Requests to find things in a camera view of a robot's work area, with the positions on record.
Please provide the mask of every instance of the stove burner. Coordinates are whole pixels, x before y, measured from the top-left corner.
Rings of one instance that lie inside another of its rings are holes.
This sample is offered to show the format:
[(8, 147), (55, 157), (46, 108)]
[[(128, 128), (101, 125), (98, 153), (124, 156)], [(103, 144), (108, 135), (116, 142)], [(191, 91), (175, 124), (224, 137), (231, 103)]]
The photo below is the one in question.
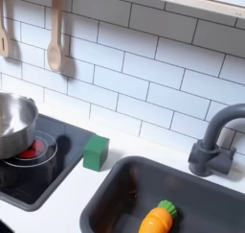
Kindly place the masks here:
[(38, 157), (45, 154), (48, 149), (48, 144), (45, 139), (35, 137), (32, 145), (25, 151), (18, 154), (15, 159), (26, 160), (26, 159), (37, 159)]
[(57, 143), (53, 136), (42, 131), (35, 132), (33, 144), (16, 157), (5, 160), (10, 166), (18, 168), (31, 168), (50, 161), (57, 152)]

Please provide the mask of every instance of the tile backsplash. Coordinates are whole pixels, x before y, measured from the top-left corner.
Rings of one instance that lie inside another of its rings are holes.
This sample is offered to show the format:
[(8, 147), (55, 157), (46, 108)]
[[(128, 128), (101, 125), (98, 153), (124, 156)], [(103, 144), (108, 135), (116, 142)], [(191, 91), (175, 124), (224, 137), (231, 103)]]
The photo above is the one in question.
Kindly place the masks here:
[[(2, 90), (185, 152), (217, 111), (245, 103), (245, 20), (158, 0), (64, 0), (59, 74), (47, 63), (51, 2), (4, 0)], [(245, 168), (245, 120), (218, 145), (237, 147)]]

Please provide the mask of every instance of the green cube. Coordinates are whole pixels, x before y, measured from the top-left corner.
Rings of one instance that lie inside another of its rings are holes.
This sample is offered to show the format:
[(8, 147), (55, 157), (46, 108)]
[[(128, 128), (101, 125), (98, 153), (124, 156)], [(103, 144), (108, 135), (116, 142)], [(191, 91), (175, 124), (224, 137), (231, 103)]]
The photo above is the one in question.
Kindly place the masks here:
[(108, 156), (109, 139), (93, 135), (84, 148), (83, 167), (99, 172)]

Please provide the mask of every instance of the black stovetop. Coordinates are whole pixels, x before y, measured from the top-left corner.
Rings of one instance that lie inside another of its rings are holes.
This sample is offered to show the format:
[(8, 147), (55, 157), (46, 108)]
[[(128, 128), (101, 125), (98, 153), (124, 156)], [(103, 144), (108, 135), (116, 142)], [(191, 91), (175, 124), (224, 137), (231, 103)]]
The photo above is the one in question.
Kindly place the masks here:
[(93, 134), (39, 115), (32, 146), (0, 161), (0, 199), (27, 211), (38, 209), (78, 164)]

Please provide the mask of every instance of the red burner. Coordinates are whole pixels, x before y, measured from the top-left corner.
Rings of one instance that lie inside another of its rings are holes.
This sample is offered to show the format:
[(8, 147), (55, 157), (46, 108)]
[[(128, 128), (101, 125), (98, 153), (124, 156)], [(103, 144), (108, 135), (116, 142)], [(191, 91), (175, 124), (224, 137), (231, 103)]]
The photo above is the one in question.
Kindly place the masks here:
[(18, 158), (21, 159), (32, 159), (37, 158), (45, 151), (45, 144), (42, 140), (36, 139), (32, 145), (19, 155), (17, 155)]

